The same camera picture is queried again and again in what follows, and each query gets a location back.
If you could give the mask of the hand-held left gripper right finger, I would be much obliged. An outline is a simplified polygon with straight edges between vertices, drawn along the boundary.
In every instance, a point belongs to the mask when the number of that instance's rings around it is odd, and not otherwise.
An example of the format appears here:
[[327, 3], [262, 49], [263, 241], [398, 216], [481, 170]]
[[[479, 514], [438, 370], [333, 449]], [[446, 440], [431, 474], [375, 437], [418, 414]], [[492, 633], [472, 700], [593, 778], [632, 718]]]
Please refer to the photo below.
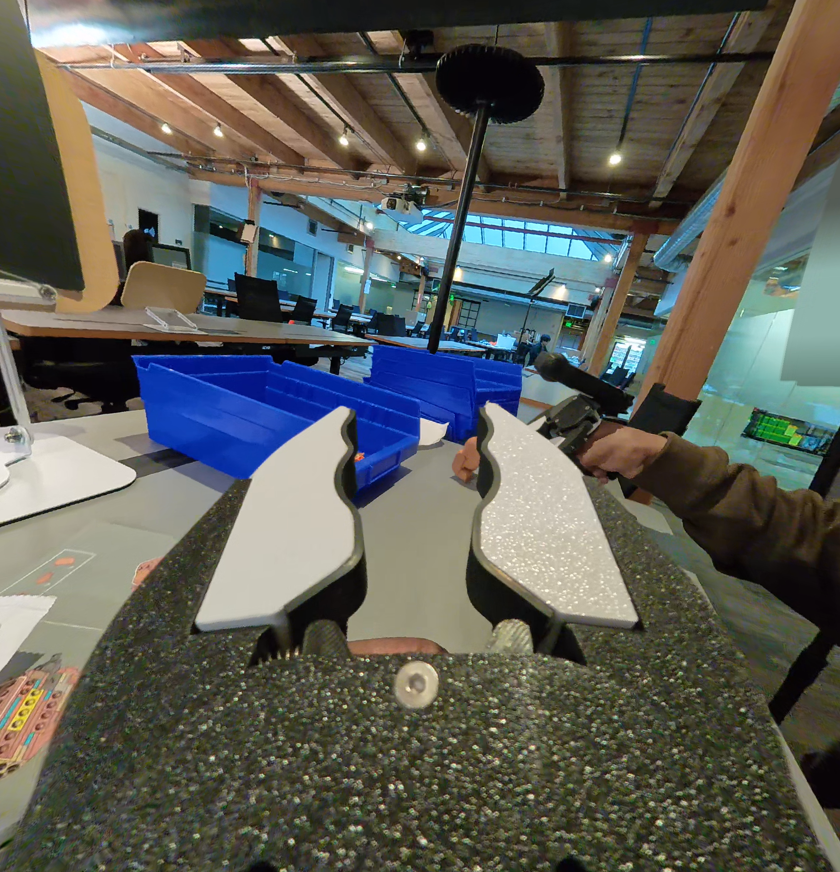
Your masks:
[[561, 623], [636, 628], [640, 617], [577, 465], [493, 402], [480, 411], [477, 449], [469, 556], [482, 589], [498, 583]]

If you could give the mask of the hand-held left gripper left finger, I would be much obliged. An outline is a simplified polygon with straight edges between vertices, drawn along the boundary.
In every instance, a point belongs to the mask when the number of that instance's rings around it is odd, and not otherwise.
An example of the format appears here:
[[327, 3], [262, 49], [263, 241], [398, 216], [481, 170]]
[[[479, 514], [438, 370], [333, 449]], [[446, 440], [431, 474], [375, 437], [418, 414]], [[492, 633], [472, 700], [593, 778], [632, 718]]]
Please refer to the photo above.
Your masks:
[[252, 474], [194, 620], [201, 632], [347, 628], [366, 595], [356, 413], [338, 406]]

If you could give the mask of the blue plastic bin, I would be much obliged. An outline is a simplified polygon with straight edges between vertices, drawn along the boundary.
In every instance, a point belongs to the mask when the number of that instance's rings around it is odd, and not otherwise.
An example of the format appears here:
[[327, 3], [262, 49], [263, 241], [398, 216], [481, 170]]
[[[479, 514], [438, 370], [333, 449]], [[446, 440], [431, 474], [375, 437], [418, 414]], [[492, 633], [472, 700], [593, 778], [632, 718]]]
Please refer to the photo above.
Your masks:
[[247, 479], [302, 430], [339, 406], [356, 413], [362, 491], [418, 448], [421, 411], [397, 395], [286, 362], [251, 355], [135, 355], [150, 438], [234, 478]]

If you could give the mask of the white paper sheet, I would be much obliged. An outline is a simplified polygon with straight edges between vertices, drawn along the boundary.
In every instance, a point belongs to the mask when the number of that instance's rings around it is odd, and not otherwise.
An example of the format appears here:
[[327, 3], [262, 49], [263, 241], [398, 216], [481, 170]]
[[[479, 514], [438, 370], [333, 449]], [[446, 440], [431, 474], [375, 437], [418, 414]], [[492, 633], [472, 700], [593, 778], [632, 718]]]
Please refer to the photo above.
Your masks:
[[0, 596], [0, 671], [55, 604], [52, 595]]

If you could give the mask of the person's right forearm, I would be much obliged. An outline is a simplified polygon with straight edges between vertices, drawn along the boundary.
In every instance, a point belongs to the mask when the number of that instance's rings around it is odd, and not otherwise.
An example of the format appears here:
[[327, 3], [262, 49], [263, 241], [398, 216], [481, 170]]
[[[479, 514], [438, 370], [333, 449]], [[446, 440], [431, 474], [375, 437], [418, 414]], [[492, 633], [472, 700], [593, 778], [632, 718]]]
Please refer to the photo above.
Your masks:
[[840, 647], [840, 500], [782, 490], [721, 449], [670, 433], [634, 481], [682, 521], [719, 572], [765, 588]]

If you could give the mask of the grey desk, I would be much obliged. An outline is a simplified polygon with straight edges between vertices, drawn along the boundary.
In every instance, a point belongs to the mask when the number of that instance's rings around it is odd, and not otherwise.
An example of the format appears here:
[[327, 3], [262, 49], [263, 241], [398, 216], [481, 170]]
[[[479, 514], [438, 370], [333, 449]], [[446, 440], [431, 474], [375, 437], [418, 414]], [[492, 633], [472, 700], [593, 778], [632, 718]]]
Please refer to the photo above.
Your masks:
[[0, 529], [0, 581], [95, 523], [175, 543], [104, 630], [21, 805], [0, 870], [832, 870], [787, 750], [713, 610], [600, 488], [589, 496], [638, 630], [575, 627], [586, 664], [483, 653], [465, 590], [479, 496], [451, 446], [360, 499], [368, 597], [352, 637], [426, 636], [408, 660], [278, 658], [263, 628], [212, 643], [177, 608], [244, 487], [154, 451], [138, 412], [44, 426], [139, 473]]

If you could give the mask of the long wooden desk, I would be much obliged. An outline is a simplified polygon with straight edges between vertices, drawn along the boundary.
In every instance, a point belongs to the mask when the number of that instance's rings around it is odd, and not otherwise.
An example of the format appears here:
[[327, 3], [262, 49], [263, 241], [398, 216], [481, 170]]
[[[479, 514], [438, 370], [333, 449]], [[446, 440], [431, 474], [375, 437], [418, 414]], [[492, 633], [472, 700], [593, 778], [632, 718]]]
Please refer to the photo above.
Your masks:
[[283, 322], [262, 322], [239, 318], [192, 314], [187, 318], [196, 332], [159, 330], [146, 311], [107, 307], [92, 313], [1, 310], [8, 332], [24, 338], [109, 340], [144, 343], [194, 343], [214, 347], [261, 346], [270, 351], [295, 351], [300, 356], [330, 357], [330, 371], [338, 374], [341, 361], [362, 357], [374, 347], [374, 340], [320, 327]]

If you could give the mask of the slim wooden pillar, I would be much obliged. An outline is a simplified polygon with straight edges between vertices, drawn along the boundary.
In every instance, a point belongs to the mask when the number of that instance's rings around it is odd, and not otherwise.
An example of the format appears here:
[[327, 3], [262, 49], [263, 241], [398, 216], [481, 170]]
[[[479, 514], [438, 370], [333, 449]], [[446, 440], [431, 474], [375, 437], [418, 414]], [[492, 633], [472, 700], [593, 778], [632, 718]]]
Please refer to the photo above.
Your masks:
[[603, 365], [608, 360], [610, 343], [625, 306], [625, 301], [632, 287], [632, 281], [640, 264], [645, 246], [651, 234], [653, 225], [643, 223], [632, 234], [628, 252], [622, 269], [612, 288], [606, 287], [596, 314], [590, 325], [585, 342], [585, 363], [587, 371], [593, 376], [599, 376]]

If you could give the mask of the nested blue plastic bins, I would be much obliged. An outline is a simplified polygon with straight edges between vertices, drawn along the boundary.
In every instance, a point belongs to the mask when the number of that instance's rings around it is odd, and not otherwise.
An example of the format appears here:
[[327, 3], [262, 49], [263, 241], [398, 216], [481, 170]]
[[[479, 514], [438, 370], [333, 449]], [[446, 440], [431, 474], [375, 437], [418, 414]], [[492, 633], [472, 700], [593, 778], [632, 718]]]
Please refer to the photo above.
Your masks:
[[364, 382], [418, 401], [421, 416], [447, 424], [447, 438], [463, 443], [477, 433], [489, 402], [516, 416], [523, 371], [515, 364], [378, 344]]

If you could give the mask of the black office chair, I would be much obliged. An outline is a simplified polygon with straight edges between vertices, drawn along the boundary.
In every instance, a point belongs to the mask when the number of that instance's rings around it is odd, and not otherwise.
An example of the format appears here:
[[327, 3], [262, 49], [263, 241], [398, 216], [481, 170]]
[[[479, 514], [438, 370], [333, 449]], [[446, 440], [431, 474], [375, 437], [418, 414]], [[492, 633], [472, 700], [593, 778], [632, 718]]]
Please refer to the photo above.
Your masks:
[[236, 306], [241, 320], [283, 323], [278, 284], [273, 279], [234, 275]]

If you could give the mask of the clear acrylic stand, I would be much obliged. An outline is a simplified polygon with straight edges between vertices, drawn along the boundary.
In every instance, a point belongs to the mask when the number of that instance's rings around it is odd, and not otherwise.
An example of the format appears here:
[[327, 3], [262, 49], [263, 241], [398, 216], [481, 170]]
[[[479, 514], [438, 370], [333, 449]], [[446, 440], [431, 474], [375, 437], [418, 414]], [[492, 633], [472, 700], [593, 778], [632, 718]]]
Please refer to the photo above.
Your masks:
[[206, 334], [194, 321], [174, 309], [145, 307], [144, 314], [150, 321], [146, 327], [153, 331], [180, 335]]

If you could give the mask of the ceiling projector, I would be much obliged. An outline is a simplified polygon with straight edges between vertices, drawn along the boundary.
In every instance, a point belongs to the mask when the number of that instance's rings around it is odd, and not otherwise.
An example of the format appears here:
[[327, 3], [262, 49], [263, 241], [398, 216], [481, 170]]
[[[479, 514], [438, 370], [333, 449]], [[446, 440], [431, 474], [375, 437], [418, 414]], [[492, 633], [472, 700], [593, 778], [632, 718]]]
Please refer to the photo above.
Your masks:
[[406, 183], [401, 189], [385, 195], [378, 208], [397, 223], [419, 225], [425, 219], [423, 209], [429, 192], [426, 185]]

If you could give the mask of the wooden chair back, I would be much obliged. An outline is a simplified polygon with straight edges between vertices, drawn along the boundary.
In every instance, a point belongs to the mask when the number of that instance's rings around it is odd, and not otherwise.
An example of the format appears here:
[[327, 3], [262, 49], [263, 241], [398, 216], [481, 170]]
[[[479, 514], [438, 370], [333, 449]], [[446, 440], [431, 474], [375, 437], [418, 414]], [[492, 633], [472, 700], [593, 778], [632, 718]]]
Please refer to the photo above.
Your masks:
[[204, 274], [158, 263], [134, 263], [127, 274], [120, 302], [125, 309], [147, 307], [195, 313], [207, 287]]

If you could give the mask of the wooden partition panel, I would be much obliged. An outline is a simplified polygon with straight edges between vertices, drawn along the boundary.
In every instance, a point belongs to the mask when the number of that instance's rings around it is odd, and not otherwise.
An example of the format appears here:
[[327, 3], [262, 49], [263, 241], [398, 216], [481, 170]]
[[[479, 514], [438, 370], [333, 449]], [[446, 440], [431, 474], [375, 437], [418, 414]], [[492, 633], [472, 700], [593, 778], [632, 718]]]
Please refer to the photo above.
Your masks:
[[84, 288], [56, 290], [57, 313], [92, 313], [110, 304], [119, 288], [119, 268], [99, 180], [89, 123], [68, 76], [41, 51], [34, 50], [55, 128], [56, 145], [67, 184]]

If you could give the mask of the black monitor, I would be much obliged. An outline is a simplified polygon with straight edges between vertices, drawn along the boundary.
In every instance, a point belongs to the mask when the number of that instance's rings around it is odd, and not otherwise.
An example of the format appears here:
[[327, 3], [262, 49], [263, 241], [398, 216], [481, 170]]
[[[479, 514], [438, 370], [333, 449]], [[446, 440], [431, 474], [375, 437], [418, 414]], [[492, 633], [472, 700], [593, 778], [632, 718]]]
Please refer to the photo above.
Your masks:
[[14, 1], [0, 1], [0, 273], [84, 289], [44, 77]]

